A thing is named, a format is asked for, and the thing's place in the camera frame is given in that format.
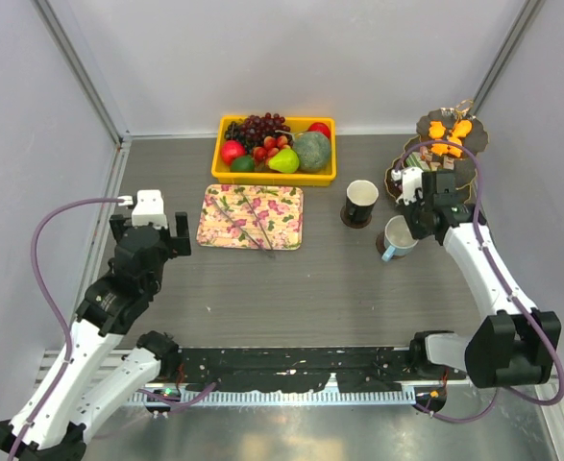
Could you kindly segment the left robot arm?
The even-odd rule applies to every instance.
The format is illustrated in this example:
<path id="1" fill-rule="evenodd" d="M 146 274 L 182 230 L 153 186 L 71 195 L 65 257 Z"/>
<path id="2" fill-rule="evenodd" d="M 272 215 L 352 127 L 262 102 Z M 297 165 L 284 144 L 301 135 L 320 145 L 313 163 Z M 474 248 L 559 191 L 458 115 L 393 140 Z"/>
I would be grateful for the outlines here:
<path id="1" fill-rule="evenodd" d="M 186 213 L 177 233 L 114 215 L 116 240 L 109 270 L 86 290 L 60 357 L 24 407 L 0 421 L 0 450 L 18 460 L 80 460 L 101 425 L 137 389 L 172 380 L 180 368 L 178 345 L 165 333 L 138 338 L 122 365 L 90 382 L 161 289 L 164 264 L 189 256 Z"/>

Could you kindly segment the orange fish cookie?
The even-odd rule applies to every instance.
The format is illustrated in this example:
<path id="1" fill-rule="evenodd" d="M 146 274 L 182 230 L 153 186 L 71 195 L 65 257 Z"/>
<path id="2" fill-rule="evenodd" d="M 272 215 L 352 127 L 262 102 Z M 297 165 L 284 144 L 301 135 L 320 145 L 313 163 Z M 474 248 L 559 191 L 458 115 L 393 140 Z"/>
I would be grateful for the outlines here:
<path id="1" fill-rule="evenodd" d="M 429 137 L 431 139 L 442 139 L 447 132 L 446 126 L 439 120 L 429 122 Z"/>
<path id="2" fill-rule="evenodd" d="M 448 141 L 450 142 L 450 144 L 448 145 L 448 155 L 454 158 L 462 158 L 463 150 L 461 149 L 461 140 L 455 137 L 450 137 Z"/>
<path id="3" fill-rule="evenodd" d="M 455 142 L 456 140 L 464 143 L 465 138 L 471 133 L 474 128 L 473 121 L 470 119 L 457 120 L 450 131 L 449 140 Z"/>
<path id="4" fill-rule="evenodd" d="M 449 145 L 447 143 L 437 142 L 430 146 L 430 150 L 433 154 L 438 156 L 444 156 L 449 152 Z"/>

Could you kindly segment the floral serving tray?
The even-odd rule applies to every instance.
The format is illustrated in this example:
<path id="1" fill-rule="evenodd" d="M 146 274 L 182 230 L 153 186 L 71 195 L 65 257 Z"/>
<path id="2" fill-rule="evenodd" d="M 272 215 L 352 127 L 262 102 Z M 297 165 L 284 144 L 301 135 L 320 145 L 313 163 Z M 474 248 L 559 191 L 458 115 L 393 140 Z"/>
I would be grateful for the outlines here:
<path id="1" fill-rule="evenodd" d="M 303 190 L 295 186 L 242 184 L 211 184 L 207 187 L 196 233 L 199 245 L 258 250 L 239 229 L 231 226 L 211 201 L 212 198 L 216 199 L 239 225 L 243 225 L 262 243 L 263 238 L 256 218 L 244 196 L 252 203 L 275 251 L 293 251 L 300 248 L 303 240 Z"/>

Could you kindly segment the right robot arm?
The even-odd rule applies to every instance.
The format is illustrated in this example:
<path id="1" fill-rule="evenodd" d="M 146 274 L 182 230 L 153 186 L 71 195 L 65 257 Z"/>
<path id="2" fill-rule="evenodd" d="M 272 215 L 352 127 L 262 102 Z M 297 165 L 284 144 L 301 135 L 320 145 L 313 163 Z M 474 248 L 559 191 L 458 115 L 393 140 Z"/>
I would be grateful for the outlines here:
<path id="1" fill-rule="evenodd" d="M 453 258 L 481 319 L 470 337 L 448 331 L 417 334 L 421 346 L 408 356 L 410 371 L 430 378 L 448 366 L 466 373 L 478 388 L 547 382 L 561 323 L 554 312 L 539 310 L 511 276 L 479 206 L 462 203 L 454 173 L 410 167 L 391 177 L 412 237 L 434 237 Z"/>

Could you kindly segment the metal serving tongs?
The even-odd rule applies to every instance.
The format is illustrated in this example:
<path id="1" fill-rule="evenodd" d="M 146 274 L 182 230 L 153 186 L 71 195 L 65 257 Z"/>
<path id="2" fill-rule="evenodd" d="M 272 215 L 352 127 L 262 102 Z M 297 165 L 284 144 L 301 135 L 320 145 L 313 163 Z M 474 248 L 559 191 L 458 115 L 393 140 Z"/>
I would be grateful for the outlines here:
<path id="1" fill-rule="evenodd" d="M 275 259 L 276 255 L 275 255 L 274 246 L 272 244 L 271 239 L 268 236 L 268 233 L 266 232 L 264 226 L 261 224 L 259 218 L 257 217 L 257 214 L 255 213 L 255 210 L 252 206 L 252 203 L 247 199 L 246 196 L 244 196 L 244 199 L 246 200 L 249 209 L 252 211 L 252 214 L 256 218 L 257 225 L 260 229 L 260 233 L 263 238 L 262 243 L 260 243 L 254 236 L 252 236 L 252 234 L 249 231 L 247 231 L 247 229 L 243 225 L 239 225 L 238 222 L 232 218 L 229 212 L 219 205 L 216 199 L 212 198 L 211 201 L 215 206 L 216 210 L 231 224 L 233 228 L 239 229 L 241 233 L 244 234 L 246 238 L 250 240 L 253 244 L 255 244 L 259 250 L 264 252 L 269 258 Z"/>

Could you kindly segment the white paper cup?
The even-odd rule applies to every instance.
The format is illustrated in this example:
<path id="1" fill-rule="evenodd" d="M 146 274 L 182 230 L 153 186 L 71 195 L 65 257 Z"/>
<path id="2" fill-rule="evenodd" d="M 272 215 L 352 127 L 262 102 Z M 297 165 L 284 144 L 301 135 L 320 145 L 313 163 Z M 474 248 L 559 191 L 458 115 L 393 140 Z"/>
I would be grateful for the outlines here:
<path id="1" fill-rule="evenodd" d="M 391 218 L 383 231 L 383 253 L 381 260 L 389 262 L 393 258 L 402 258 L 408 255 L 417 245 L 415 239 L 403 216 Z"/>

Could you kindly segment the yellow plastic fruit bin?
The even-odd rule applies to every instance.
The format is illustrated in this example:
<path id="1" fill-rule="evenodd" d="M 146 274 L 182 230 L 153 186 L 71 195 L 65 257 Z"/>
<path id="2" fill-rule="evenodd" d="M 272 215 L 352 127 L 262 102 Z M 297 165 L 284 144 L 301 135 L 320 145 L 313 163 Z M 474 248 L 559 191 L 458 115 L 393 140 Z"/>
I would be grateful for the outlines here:
<path id="1" fill-rule="evenodd" d="M 223 135 L 239 115 L 225 115 L 220 119 L 217 140 L 215 143 L 210 173 L 223 184 L 261 184 L 261 185 L 297 185 L 297 186 L 329 186 L 337 175 L 336 127 L 335 121 L 329 117 L 290 117 L 289 126 L 299 131 L 306 130 L 313 123 L 323 123 L 331 131 L 331 159 L 328 165 L 316 173 L 283 174 L 278 172 L 232 172 L 221 157 Z"/>

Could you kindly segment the round wooden coaster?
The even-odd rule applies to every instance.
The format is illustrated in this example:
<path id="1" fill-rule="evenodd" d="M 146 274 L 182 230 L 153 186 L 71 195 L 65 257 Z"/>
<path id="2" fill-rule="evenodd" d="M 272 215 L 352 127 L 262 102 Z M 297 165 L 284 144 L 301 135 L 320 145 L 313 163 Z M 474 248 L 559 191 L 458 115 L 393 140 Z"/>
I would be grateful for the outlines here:
<path id="1" fill-rule="evenodd" d="M 363 229 L 367 227 L 372 221 L 372 215 L 370 215 L 366 220 L 362 222 L 353 222 L 350 218 L 349 213 L 346 210 L 346 207 L 343 206 L 340 210 L 340 219 L 343 224 L 352 229 Z"/>
<path id="2" fill-rule="evenodd" d="M 395 258 L 405 257 L 405 255 L 407 254 L 406 249 L 391 244 L 384 231 L 382 231 L 378 235 L 376 240 L 376 247 L 378 252 L 380 253 L 381 260 L 384 262 L 392 261 Z"/>

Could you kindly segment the green white cake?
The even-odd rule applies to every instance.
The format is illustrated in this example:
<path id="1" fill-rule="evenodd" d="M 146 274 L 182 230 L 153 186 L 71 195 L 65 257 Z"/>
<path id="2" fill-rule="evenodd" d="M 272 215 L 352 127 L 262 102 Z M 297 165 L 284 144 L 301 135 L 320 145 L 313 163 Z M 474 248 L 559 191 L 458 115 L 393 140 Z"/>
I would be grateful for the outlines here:
<path id="1" fill-rule="evenodd" d="M 430 167 L 428 163 L 422 159 L 421 155 L 418 153 L 412 153 L 405 159 L 405 166 L 406 167 L 416 167 L 420 168 L 423 171 L 429 171 Z"/>

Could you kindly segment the black paper cup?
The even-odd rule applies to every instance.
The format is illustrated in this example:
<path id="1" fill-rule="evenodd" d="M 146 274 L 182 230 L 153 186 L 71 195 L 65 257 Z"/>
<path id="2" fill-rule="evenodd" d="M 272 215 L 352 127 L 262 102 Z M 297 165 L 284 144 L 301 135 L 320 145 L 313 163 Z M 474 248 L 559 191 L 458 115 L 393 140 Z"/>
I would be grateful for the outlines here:
<path id="1" fill-rule="evenodd" d="M 372 215 L 379 198 L 376 185 L 367 180 L 355 180 L 346 189 L 346 210 L 353 222 L 362 222 Z"/>

